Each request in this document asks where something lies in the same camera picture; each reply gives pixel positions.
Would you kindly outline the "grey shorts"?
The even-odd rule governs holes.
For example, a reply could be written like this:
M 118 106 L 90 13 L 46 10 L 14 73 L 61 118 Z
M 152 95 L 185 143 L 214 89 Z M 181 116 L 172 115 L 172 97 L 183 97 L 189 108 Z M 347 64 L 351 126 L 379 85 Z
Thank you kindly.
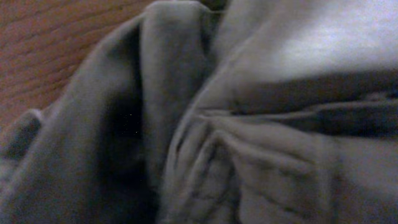
M 396 223 L 396 1 L 157 1 L 1 141 L 2 223 Z

